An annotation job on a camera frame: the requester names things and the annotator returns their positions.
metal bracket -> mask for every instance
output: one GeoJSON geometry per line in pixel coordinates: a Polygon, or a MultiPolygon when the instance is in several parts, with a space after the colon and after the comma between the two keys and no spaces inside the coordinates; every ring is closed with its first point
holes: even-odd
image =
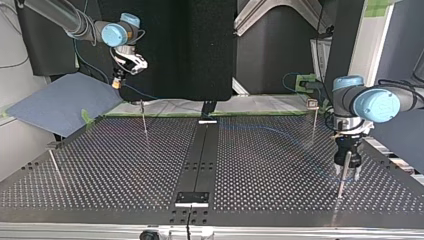
{"type": "MultiPolygon", "coordinates": [[[[315,29],[318,26],[319,15],[321,12],[321,4],[318,0],[250,0],[236,18],[234,27],[236,34],[242,36],[250,29],[261,17],[269,10],[278,6],[288,6],[296,10],[306,21],[315,29]]],[[[319,29],[320,33],[324,33],[331,25],[330,18],[323,13],[319,29]]]]}
{"type": "Polygon", "coordinates": [[[217,121],[210,116],[215,111],[217,101],[205,101],[202,108],[202,116],[200,116],[199,124],[214,124],[217,121]]]}
{"type": "Polygon", "coordinates": [[[248,97],[249,92],[235,79],[233,78],[233,90],[242,97],[248,97]]]}
{"type": "Polygon", "coordinates": [[[209,193],[207,192],[180,192],[175,207],[209,207],[209,193]]]}

metal rod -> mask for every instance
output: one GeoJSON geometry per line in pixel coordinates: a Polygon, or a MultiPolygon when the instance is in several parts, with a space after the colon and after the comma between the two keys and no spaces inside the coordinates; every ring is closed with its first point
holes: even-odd
{"type": "Polygon", "coordinates": [[[144,114],[144,101],[141,100],[141,116],[143,118],[143,125],[144,125],[144,132],[147,133],[147,124],[146,124],[146,118],[145,118],[145,114],[144,114]]]}
{"type": "Polygon", "coordinates": [[[56,158],[54,157],[54,154],[53,154],[53,150],[49,149],[49,154],[50,154],[50,157],[51,157],[51,159],[53,161],[54,168],[56,169],[56,171],[60,172],[59,171],[59,166],[56,163],[56,158]]]}
{"type": "Polygon", "coordinates": [[[344,185],[346,183],[346,178],[347,178],[346,176],[347,176],[347,171],[349,170],[349,163],[350,163],[351,158],[352,158],[352,152],[348,151],[346,153],[346,157],[345,157],[345,163],[344,163],[344,166],[343,166],[343,173],[342,173],[342,176],[341,176],[341,179],[340,179],[339,192],[337,194],[337,198],[342,197],[343,188],[344,188],[344,185]]]}
{"type": "Polygon", "coordinates": [[[317,108],[317,109],[315,110],[314,131],[315,131],[316,127],[317,127],[318,110],[319,110],[319,108],[317,108]]]}
{"type": "Polygon", "coordinates": [[[68,32],[77,32],[81,27],[82,21],[76,8],[67,0],[27,0],[25,6],[68,32]]]}

blue fabric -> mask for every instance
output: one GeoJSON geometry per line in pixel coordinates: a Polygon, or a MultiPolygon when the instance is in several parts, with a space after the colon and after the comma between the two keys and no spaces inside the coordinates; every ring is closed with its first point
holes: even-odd
{"type": "Polygon", "coordinates": [[[90,118],[102,115],[122,102],[111,86],[81,73],[66,75],[32,94],[6,112],[23,122],[68,137],[90,118]]]}

robot end effector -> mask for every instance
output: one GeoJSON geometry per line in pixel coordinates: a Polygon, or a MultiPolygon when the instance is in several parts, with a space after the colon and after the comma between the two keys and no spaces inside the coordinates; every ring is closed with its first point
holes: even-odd
{"type": "Polygon", "coordinates": [[[135,53],[135,44],[144,35],[144,31],[140,30],[141,21],[137,16],[122,13],[117,23],[93,21],[67,0],[17,0],[17,5],[20,8],[25,6],[31,8],[62,27],[76,40],[91,41],[93,46],[97,42],[104,42],[114,48],[115,54],[112,54],[111,50],[111,55],[120,67],[120,70],[115,71],[112,84],[114,88],[121,87],[121,81],[125,79],[126,73],[136,75],[148,66],[143,57],[135,53]]]}
{"type": "Polygon", "coordinates": [[[347,165],[360,171],[362,159],[358,147],[374,122],[384,123],[399,112],[424,107],[422,85],[414,85],[414,81],[380,81],[379,84],[386,83],[365,87],[360,76],[341,77],[334,81],[334,131],[338,146],[334,163],[337,172],[347,165]],[[351,158],[346,164],[348,152],[351,158]]]}

blue cable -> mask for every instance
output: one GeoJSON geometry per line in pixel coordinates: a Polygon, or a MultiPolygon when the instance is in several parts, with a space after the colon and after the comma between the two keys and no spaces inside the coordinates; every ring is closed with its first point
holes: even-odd
{"type": "MultiPolygon", "coordinates": [[[[130,89],[132,89],[133,91],[135,91],[135,92],[137,92],[138,94],[140,94],[140,95],[142,95],[142,96],[145,96],[145,97],[149,97],[149,98],[152,98],[152,99],[155,99],[155,100],[159,100],[160,98],[158,98],[158,97],[155,97],[155,96],[152,96],[152,95],[149,95],[149,94],[145,94],[145,93],[143,93],[143,92],[141,92],[141,91],[139,91],[138,89],[136,89],[136,88],[134,88],[134,87],[132,87],[132,86],[130,86],[130,85],[127,85],[127,84],[124,84],[123,86],[125,86],[125,87],[127,87],[127,88],[130,88],[130,89]]],[[[176,106],[176,107],[179,107],[179,108],[182,108],[182,107],[180,107],[180,106],[178,106],[178,105],[176,105],[176,104],[173,104],[173,103],[171,103],[172,105],[174,105],[174,106],[176,106]]],[[[182,109],[186,109],[186,110],[192,110],[192,111],[195,111],[195,112],[199,112],[199,110],[197,110],[197,109],[189,109],[189,108],[182,108],[182,109]]],[[[210,119],[212,119],[212,120],[216,120],[216,119],[214,119],[213,117],[211,117],[211,116],[209,116],[209,115],[206,115],[206,114],[204,114],[204,113],[202,113],[202,112],[199,112],[201,115],[204,115],[205,117],[207,117],[207,118],[210,118],[210,119]]],[[[271,131],[271,132],[275,132],[275,133],[277,133],[277,134],[279,134],[279,135],[282,135],[283,137],[285,137],[285,138],[288,138],[292,143],[294,143],[295,145],[298,145],[298,146],[300,146],[300,147],[302,147],[303,145],[302,145],[302,143],[301,142],[299,142],[298,140],[296,140],[295,138],[293,138],[290,134],[287,134],[287,133],[285,133],[285,132],[282,132],[282,131],[280,131],[280,130],[278,130],[278,129],[275,129],[275,128],[271,128],[271,127],[267,127],[267,126],[260,126],[260,125],[244,125],[244,124],[224,124],[224,123],[222,123],[222,122],[220,122],[219,123],[220,124],[220,126],[223,126],[223,127],[225,127],[225,128],[227,128],[227,129],[234,129],[234,128],[242,128],[242,129],[264,129],[264,130],[268,130],[268,131],[271,131]]],[[[314,159],[314,157],[310,154],[310,153],[308,153],[308,152],[305,152],[306,153],[306,157],[308,158],[308,159],[314,159]]],[[[334,176],[329,176],[328,174],[326,174],[325,172],[324,172],[324,170],[322,170],[321,168],[319,168],[318,166],[316,166],[315,164],[313,164],[313,166],[315,167],[315,170],[318,172],[318,174],[320,175],[320,176],[322,176],[322,177],[324,177],[324,178],[326,178],[326,179],[328,179],[328,180],[331,180],[331,181],[334,181],[334,182],[337,182],[337,183],[340,183],[342,180],[340,180],[340,179],[338,179],[337,177],[334,177],[334,176]]],[[[350,179],[346,179],[346,180],[344,180],[345,182],[351,182],[353,180],[353,178],[350,178],[350,179]]]]}

